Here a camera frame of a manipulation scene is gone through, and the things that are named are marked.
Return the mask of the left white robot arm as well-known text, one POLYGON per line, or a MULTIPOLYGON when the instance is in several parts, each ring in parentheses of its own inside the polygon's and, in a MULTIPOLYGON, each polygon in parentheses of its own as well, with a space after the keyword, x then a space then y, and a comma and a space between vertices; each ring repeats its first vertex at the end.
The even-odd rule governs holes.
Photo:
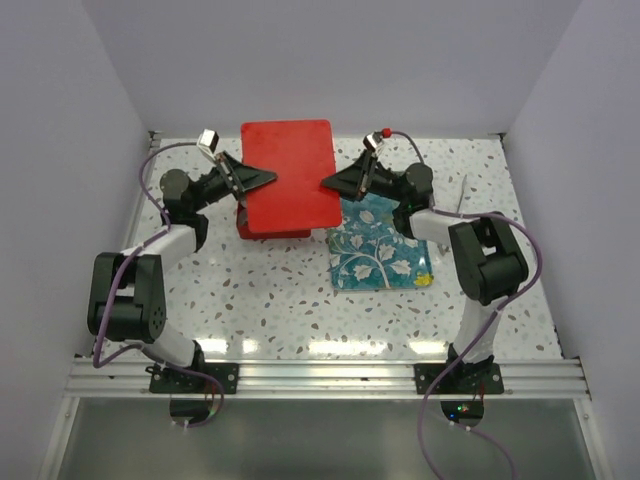
POLYGON ((245 165, 225 151, 207 148, 205 153, 213 166, 199 179, 180 169, 163 174, 162 197, 152 201, 161 215, 160 230, 132 249, 95 258, 87 313, 95 337, 94 368, 118 356, 102 354, 105 341, 121 342, 125 351, 138 350, 161 369, 173 371, 173 381, 185 392, 197 392, 209 380, 200 344, 168 323, 164 276, 203 247, 209 229, 205 207, 227 196, 243 200, 275 182, 277 175, 245 165))

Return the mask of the red box lid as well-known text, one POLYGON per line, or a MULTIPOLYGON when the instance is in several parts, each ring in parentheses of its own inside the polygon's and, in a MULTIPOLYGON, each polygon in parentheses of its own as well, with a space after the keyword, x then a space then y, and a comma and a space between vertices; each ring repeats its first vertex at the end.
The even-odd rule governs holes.
POLYGON ((241 127, 243 163, 278 179, 248 193, 255 233, 327 229, 342 222, 337 192, 321 186, 336 173, 331 124, 326 119, 247 122, 241 127))

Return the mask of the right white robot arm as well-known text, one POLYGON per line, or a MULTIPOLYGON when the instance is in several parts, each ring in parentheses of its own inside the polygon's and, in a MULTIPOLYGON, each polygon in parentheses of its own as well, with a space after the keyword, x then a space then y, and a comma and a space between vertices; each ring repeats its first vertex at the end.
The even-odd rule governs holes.
POLYGON ((470 391, 481 380, 479 367, 493 361, 498 317, 525 291, 521 285, 529 277, 528 263, 512 231, 516 224, 494 212, 438 210, 428 165, 416 162, 393 172, 367 151, 321 185, 349 201, 360 201, 368 194, 394 200, 397 233, 450 248, 466 301, 458 334, 449 347, 445 379, 454 391, 470 391))

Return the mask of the metal tweezers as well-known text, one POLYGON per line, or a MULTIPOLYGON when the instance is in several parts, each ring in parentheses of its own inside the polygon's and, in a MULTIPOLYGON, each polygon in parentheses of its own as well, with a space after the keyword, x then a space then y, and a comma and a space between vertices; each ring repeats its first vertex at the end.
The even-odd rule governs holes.
MULTIPOLYGON (((454 212, 455 213, 459 213, 460 209, 461 209, 461 205, 462 202, 464 200, 464 195, 465 195, 465 189, 466 189, 466 184, 467 184, 467 175, 464 175, 461 182, 460 182, 460 188, 459 188, 459 193, 458 193, 458 197, 457 197, 457 203, 456 203, 456 207, 454 212)), ((439 254, 444 257, 448 252, 449 252, 449 247, 443 244, 439 244, 438 245, 438 251, 439 254)))

